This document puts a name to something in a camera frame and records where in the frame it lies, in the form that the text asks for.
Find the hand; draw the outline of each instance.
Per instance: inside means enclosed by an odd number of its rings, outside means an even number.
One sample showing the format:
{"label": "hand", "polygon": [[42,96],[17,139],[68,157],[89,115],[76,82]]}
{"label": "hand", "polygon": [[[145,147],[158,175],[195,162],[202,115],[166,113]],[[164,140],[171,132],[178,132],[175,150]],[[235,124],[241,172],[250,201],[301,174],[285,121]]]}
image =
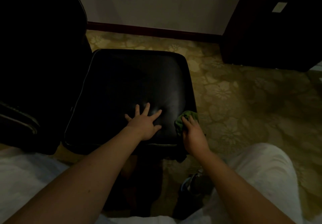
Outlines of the hand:
{"label": "hand", "polygon": [[140,106],[137,104],[135,106],[135,117],[133,119],[128,114],[125,114],[125,119],[128,121],[127,127],[138,130],[142,135],[142,141],[149,140],[162,128],[161,125],[153,125],[153,121],[161,115],[162,110],[159,110],[152,116],[147,116],[149,109],[150,103],[147,103],[142,115],[140,115]]}
{"label": "hand", "polygon": [[201,130],[198,121],[189,116],[189,121],[182,117],[183,124],[188,131],[183,131],[183,144],[189,154],[194,156],[197,160],[202,157],[204,153],[210,152],[207,139]]}

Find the forearm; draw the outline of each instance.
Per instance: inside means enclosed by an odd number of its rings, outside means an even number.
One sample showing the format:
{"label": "forearm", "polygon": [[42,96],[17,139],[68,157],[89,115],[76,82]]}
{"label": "forearm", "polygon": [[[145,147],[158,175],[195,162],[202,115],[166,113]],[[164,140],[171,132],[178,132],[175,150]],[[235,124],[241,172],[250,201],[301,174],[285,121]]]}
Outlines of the forearm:
{"label": "forearm", "polygon": [[197,157],[234,223],[294,223],[211,151]]}
{"label": "forearm", "polygon": [[94,223],[140,137],[124,128],[58,176],[7,223]]}

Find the person's left arm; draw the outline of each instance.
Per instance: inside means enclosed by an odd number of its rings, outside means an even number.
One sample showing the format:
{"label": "person's left arm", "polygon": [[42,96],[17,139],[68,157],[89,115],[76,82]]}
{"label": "person's left arm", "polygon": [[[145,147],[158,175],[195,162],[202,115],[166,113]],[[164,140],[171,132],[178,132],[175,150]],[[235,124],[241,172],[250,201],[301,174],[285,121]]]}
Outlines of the person's left arm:
{"label": "person's left arm", "polygon": [[127,158],[142,140],[150,139],[159,129],[153,121],[161,110],[142,115],[139,105],[135,117],[114,138],[59,175],[5,223],[94,223]]}

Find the beige wall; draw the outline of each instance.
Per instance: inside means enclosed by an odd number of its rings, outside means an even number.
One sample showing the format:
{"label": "beige wall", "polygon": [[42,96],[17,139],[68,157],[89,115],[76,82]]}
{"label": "beige wall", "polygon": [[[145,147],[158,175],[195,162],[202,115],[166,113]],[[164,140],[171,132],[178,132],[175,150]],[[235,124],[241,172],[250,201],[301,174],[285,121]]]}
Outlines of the beige wall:
{"label": "beige wall", "polygon": [[88,21],[222,35],[239,0],[81,0]]}

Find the finger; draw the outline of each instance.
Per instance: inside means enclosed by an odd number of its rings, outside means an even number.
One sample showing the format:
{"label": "finger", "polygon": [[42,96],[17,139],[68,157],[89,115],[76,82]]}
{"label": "finger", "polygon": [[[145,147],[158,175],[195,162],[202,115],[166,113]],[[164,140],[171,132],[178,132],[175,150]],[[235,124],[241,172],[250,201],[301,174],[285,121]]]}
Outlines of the finger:
{"label": "finger", "polygon": [[195,122],[195,120],[192,118],[192,116],[191,116],[191,115],[189,116],[189,122],[190,122],[193,126],[195,126],[195,125],[196,125],[196,122]]}
{"label": "finger", "polygon": [[187,121],[187,119],[184,116],[182,116],[181,119],[182,119],[183,124],[188,128],[188,130],[190,130],[191,127],[192,127],[192,125],[190,124],[190,122]]}
{"label": "finger", "polygon": [[140,106],[137,104],[135,106],[135,116],[139,116],[140,115]]}
{"label": "finger", "polygon": [[157,131],[159,131],[161,128],[162,128],[161,125],[154,126],[154,133],[156,133]]}
{"label": "finger", "polygon": [[159,110],[154,115],[150,116],[150,118],[154,121],[161,115],[161,113],[162,113],[162,110]]}
{"label": "finger", "polygon": [[150,110],[150,103],[147,103],[142,115],[147,115],[149,113],[149,110]]}
{"label": "finger", "polygon": [[125,119],[126,119],[128,122],[130,122],[130,120],[132,120],[132,118],[131,118],[131,117],[129,117],[129,116],[128,116],[128,114],[125,114]]}

